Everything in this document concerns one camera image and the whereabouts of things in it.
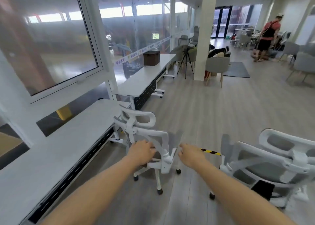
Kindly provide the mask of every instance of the gray wood plank floor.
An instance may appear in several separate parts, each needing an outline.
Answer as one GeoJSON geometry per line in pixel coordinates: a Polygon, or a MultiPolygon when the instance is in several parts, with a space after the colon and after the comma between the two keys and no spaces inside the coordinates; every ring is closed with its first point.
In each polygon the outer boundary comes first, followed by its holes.
{"type": "MultiPolygon", "coordinates": [[[[229,41],[215,40],[212,44],[220,48],[229,45],[229,41]]],[[[308,84],[300,84],[304,76],[294,74],[287,83],[288,63],[253,63],[250,51],[233,47],[231,51],[231,60],[243,62],[251,77],[225,76],[220,88],[218,75],[205,86],[202,81],[193,81],[188,67],[186,80],[185,69],[175,79],[161,79],[158,87],[165,90],[163,99],[151,97],[143,108],[155,113],[155,127],[172,132],[182,129],[182,142],[215,151],[220,151],[223,133],[233,141],[255,144],[265,128],[315,140],[315,77],[308,76],[308,84]]],[[[124,148],[106,145],[64,197],[123,156],[124,148]]],[[[219,156],[208,154],[207,158],[216,166],[220,163],[219,156]]],[[[209,200],[204,181],[180,162],[179,165],[180,175],[173,169],[161,176],[161,196],[156,192],[153,170],[141,175],[137,182],[130,177],[96,224],[233,224],[221,204],[209,200]]],[[[314,184],[308,190],[310,202],[297,202],[296,211],[288,212],[299,225],[314,221],[314,184]]]]}

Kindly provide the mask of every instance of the table caster wheel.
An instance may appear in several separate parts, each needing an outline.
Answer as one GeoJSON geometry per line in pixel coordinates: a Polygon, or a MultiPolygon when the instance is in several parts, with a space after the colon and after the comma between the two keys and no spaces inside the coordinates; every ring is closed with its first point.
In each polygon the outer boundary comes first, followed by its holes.
{"type": "Polygon", "coordinates": [[[210,197],[211,200],[215,200],[215,195],[214,194],[210,193],[209,197],[210,197]]]}

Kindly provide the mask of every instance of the yellow and black striped tape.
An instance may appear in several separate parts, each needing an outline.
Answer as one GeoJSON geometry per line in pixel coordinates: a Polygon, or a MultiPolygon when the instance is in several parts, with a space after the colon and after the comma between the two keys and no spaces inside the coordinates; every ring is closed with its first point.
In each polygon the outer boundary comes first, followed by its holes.
{"type": "Polygon", "coordinates": [[[219,152],[213,151],[213,150],[207,150],[207,149],[201,149],[203,152],[214,154],[220,156],[221,154],[219,152]]]}

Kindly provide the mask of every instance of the storage box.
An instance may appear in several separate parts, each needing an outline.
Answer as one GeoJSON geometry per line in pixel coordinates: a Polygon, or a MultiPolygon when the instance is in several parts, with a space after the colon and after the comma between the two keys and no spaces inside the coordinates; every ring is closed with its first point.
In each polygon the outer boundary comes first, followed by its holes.
{"type": "Polygon", "coordinates": [[[160,51],[150,50],[143,54],[144,66],[155,66],[160,63],[160,51]]]}

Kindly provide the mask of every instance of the tripod leg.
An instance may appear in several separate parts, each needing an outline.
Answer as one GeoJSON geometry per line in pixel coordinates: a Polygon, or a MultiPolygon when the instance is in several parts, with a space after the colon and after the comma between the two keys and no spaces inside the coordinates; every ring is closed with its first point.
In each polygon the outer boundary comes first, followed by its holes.
{"type": "Polygon", "coordinates": [[[181,65],[183,64],[183,60],[182,60],[181,63],[180,63],[180,66],[179,66],[179,69],[178,69],[178,71],[177,71],[177,74],[178,74],[178,72],[179,72],[179,70],[180,70],[181,65]]]}
{"type": "Polygon", "coordinates": [[[185,79],[186,79],[186,73],[187,73],[187,55],[188,55],[188,53],[185,54],[185,56],[186,56],[185,79]]]}
{"type": "Polygon", "coordinates": [[[191,65],[191,61],[190,61],[190,56],[189,56],[189,53],[187,53],[187,55],[188,55],[188,58],[189,58],[189,62],[190,62],[190,66],[191,66],[192,74],[194,74],[194,70],[192,69],[192,65],[191,65]]]}

